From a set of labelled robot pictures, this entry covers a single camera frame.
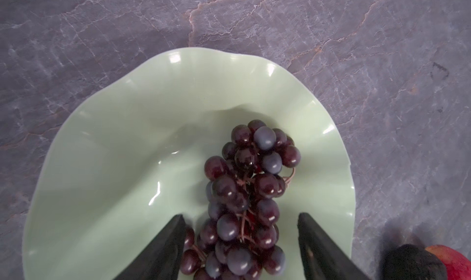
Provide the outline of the dark avocado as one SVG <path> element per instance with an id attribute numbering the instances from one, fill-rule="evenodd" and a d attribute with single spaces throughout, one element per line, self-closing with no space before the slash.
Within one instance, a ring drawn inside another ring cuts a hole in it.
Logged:
<path id="1" fill-rule="evenodd" d="M 424 248 L 404 244 L 389 253 L 383 264 L 383 280 L 447 280 L 445 265 Z"/>

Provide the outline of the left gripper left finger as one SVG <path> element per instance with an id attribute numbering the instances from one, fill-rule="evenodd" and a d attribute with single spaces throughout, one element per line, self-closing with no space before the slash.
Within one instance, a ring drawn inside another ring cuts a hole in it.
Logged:
<path id="1" fill-rule="evenodd" d="M 175 215 L 115 280 L 176 280 L 185 237 L 185 220 Z"/>

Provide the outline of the dark purple grape bunch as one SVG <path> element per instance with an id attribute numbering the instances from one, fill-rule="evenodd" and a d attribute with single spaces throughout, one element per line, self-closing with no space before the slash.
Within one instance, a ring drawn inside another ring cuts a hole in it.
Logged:
<path id="1" fill-rule="evenodd" d="M 195 280 L 258 280 L 281 275 L 280 209 L 301 153 L 282 129 L 254 119 L 233 128 L 219 156 L 204 164 L 208 218 L 186 228 L 180 272 Z"/>

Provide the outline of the red apple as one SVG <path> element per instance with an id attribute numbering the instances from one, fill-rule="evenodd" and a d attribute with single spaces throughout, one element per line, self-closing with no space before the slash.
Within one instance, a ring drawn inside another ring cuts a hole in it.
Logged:
<path id="1" fill-rule="evenodd" d="M 433 245 L 426 248 L 444 265 L 448 280 L 471 280 L 471 262 L 458 251 L 444 245 Z"/>

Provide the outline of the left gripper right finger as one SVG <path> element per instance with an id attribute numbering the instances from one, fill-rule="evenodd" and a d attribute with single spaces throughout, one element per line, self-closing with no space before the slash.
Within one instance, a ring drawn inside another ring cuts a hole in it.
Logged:
<path id="1" fill-rule="evenodd" d="M 308 213 L 298 217 L 298 242 L 307 280 L 368 280 Z"/>

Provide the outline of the green wavy fruit bowl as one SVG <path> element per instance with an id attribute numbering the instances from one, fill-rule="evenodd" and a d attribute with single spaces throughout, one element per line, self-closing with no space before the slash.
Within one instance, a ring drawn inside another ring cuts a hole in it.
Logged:
<path id="1" fill-rule="evenodd" d="M 111 280 L 178 214 L 207 216 L 205 161 L 232 129 L 260 119 L 302 159 L 278 200 L 284 280 L 301 280 L 299 213 L 350 255 L 356 209 L 350 160 L 332 118 L 270 60 L 180 48 L 147 60 L 81 104 L 45 158 L 23 234 L 27 280 Z"/>

